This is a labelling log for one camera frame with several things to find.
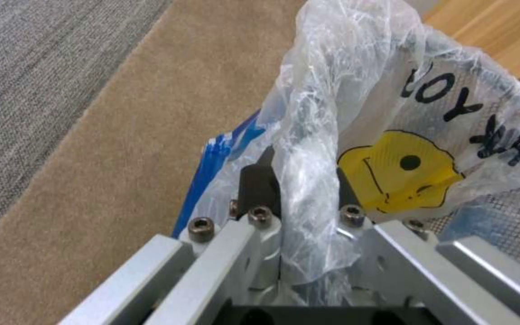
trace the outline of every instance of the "translucent plastic bag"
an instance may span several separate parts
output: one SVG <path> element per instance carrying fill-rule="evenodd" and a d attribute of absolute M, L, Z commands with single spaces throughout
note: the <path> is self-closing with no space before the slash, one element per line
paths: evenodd
<path fill-rule="evenodd" d="M 341 270 L 359 252 L 358 241 L 336 234 L 336 167 L 376 222 L 445 216 L 520 190 L 520 82 L 423 25 L 401 0 L 309 0 L 275 87 L 245 131 L 208 145 L 204 156 L 218 146 L 229 153 L 205 189 L 190 190 L 180 219 L 225 222 L 240 169 L 271 144 L 281 279 L 301 285 L 333 272 L 321 282 L 335 298 L 321 303 L 338 304 Z"/>

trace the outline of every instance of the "metal bar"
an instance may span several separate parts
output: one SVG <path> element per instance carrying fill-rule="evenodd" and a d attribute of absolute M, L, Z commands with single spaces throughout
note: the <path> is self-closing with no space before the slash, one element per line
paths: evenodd
<path fill-rule="evenodd" d="M 441 243 L 437 251 L 520 315 L 520 264 L 479 237 Z"/>
<path fill-rule="evenodd" d="M 60 324 L 138 323 L 192 261 L 194 255 L 188 245 L 155 235 Z"/>
<path fill-rule="evenodd" d="M 421 301 L 448 324 L 520 324 L 516 314 L 401 222 L 375 226 L 361 243 L 359 276 L 387 304 Z"/>
<path fill-rule="evenodd" d="M 260 236 L 247 220 L 229 221 L 146 325 L 211 324 L 227 300 L 245 301 L 262 256 Z"/>

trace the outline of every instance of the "wooden surface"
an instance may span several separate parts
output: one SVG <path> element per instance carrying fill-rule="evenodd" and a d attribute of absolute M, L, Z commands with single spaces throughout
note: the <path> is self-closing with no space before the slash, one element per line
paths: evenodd
<path fill-rule="evenodd" d="M 480 47 L 520 79 L 520 0 L 442 0 L 423 18 L 462 45 Z"/>

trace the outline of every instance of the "tan carpet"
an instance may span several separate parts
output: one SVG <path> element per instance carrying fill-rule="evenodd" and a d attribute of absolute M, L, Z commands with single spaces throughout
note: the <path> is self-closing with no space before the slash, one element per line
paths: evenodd
<path fill-rule="evenodd" d="M 0 324 L 54 323 L 153 234 L 268 93 L 301 1 L 176 0 L 0 221 Z"/>

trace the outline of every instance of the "mesh pattern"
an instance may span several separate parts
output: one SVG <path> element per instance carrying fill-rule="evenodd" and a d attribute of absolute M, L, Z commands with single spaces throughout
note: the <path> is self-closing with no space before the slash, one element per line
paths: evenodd
<path fill-rule="evenodd" d="M 471 214 L 469 221 L 452 225 Z M 516 193 L 470 202 L 446 217 L 429 220 L 427 227 L 437 235 L 446 234 L 445 240 L 477 235 L 520 263 L 520 196 Z"/>

